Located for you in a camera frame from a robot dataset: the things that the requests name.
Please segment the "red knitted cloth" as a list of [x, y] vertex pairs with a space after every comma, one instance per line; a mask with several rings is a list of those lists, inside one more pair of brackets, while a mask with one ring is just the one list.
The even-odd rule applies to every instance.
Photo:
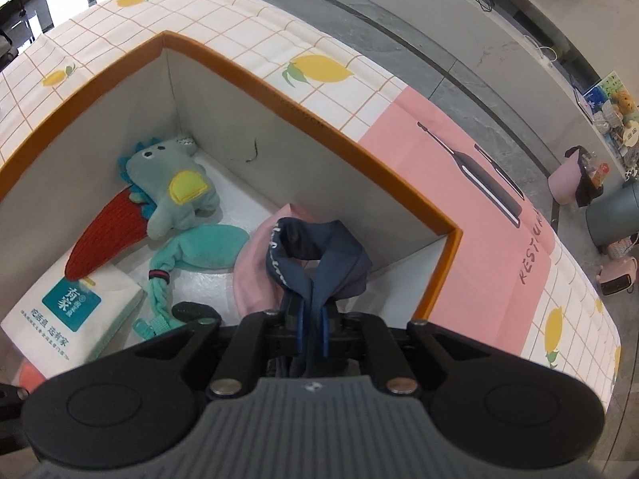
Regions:
[[146, 237], [147, 219], [131, 190], [119, 192], [93, 218], [70, 251], [64, 276], [79, 281], [111, 262], [122, 251]]

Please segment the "orange cardboard storage box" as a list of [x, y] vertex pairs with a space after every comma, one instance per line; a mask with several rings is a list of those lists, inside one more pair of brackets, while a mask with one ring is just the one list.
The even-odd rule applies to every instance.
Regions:
[[327, 121], [165, 32], [118, 58], [1, 170], [1, 345], [42, 382], [186, 322], [301, 299], [398, 327], [429, 317], [461, 229]]

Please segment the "teal fabric bag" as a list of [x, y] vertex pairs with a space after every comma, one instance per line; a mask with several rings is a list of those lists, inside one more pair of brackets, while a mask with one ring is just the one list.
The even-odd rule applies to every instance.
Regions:
[[201, 224], [167, 241], [149, 262], [146, 292], [153, 317], [137, 318], [134, 333], [142, 340], [150, 340], [185, 325], [187, 320], [173, 314], [169, 305], [173, 270], [232, 270], [248, 240], [248, 232], [239, 227]]

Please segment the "white tissue pack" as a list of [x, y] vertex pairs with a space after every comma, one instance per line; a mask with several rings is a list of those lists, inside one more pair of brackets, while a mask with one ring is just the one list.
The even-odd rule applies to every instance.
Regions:
[[1, 322], [16, 349], [47, 378], [97, 358], [145, 295], [111, 263], [69, 280], [68, 258], [58, 258]]

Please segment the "grey round trash bin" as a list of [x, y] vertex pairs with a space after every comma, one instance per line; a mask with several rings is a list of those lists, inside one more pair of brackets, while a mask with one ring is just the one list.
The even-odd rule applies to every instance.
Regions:
[[592, 201], [586, 209], [586, 223], [593, 245], [600, 253], [623, 238], [637, 234], [638, 182]]

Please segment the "teddy bear figure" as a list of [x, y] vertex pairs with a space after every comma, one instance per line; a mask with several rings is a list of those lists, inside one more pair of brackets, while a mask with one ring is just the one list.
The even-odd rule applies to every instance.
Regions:
[[615, 113], [625, 122], [633, 120], [637, 115], [637, 105], [631, 94], [625, 89], [619, 89], [612, 94], [612, 103]]

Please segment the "pink printed mat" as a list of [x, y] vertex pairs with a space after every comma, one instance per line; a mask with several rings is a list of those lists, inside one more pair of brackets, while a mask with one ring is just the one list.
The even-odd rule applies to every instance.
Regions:
[[441, 327], [514, 355], [544, 363], [542, 321], [554, 249], [551, 227], [528, 199], [502, 186], [520, 204], [520, 223], [462, 174], [452, 154], [468, 154], [497, 183], [490, 160], [475, 140], [437, 106], [408, 85], [391, 79], [379, 92], [385, 111], [370, 123], [359, 145], [369, 150], [442, 210], [462, 230], [452, 268], [430, 313]]

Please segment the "pink bin with black bag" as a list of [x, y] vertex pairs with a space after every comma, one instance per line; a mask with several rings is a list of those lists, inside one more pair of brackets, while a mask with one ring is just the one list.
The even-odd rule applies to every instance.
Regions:
[[560, 206], [575, 203], [584, 208], [603, 194], [603, 182], [609, 172], [610, 166], [594, 152], [581, 145], [573, 146], [548, 177], [549, 192]]

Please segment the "checkered lemon table cloth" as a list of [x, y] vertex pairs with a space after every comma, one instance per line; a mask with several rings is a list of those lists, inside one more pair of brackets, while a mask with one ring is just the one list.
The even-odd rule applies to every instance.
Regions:
[[[382, 87], [391, 79], [408, 85], [362, 53], [262, 0], [111, 0], [41, 36], [2, 71], [1, 170], [81, 84], [165, 32], [192, 39], [248, 69], [357, 145], [387, 108], [379, 95]], [[528, 197], [476, 143], [502, 183], [468, 154], [454, 151], [453, 159], [518, 225], [520, 204], [502, 186], [509, 184], [518, 197]], [[543, 335], [546, 361], [525, 359], [577, 378], [609, 406], [619, 381], [621, 336], [586, 273], [551, 231], [556, 243], [545, 297], [537, 307], [543, 319], [531, 330]], [[1, 345], [2, 381], [18, 386], [8, 363]]]

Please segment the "navy blue fabric headband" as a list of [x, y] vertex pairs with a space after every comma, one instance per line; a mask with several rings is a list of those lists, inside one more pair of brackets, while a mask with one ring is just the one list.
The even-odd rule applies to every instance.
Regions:
[[284, 292], [280, 309], [295, 335], [294, 354], [280, 360], [285, 375], [319, 377], [344, 366], [330, 355], [330, 340], [341, 330], [338, 303], [366, 290], [373, 262], [365, 247], [341, 221], [280, 218], [265, 266]]

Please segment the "orange foam ball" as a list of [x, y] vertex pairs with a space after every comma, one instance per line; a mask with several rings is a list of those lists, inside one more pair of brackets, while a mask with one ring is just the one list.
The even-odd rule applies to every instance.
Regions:
[[18, 386], [33, 392], [46, 378], [28, 361], [24, 361], [18, 372]]

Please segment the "pink space heater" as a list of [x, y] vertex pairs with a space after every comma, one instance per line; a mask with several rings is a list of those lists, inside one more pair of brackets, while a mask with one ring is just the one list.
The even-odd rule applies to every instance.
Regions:
[[599, 289], [604, 296], [621, 292], [631, 293], [638, 275], [638, 261], [633, 256], [612, 259], [600, 268], [597, 275]]

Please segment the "pink cloth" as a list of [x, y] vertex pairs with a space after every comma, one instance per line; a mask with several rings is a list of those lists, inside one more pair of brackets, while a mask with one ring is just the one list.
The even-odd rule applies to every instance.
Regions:
[[271, 232], [281, 218], [314, 221], [306, 211], [293, 203], [287, 203], [250, 235], [237, 256], [233, 271], [234, 301], [242, 318], [258, 311], [278, 309], [282, 303], [283, 290], [266, 271]]

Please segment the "teal dinosaur plush toy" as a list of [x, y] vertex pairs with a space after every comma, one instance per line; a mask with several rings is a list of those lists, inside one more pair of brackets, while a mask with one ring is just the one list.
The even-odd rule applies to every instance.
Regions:
[[130, 199], [142, 206], [149, 238], [158, 240], [172, 229], [189, 229], [199, 213], [219, 209], [216, 186], [194, 159], [197, 151], [190, 136], [152, 139], [138, 143], [131, 156], [118, 160], [120, 176], [130, 185]]

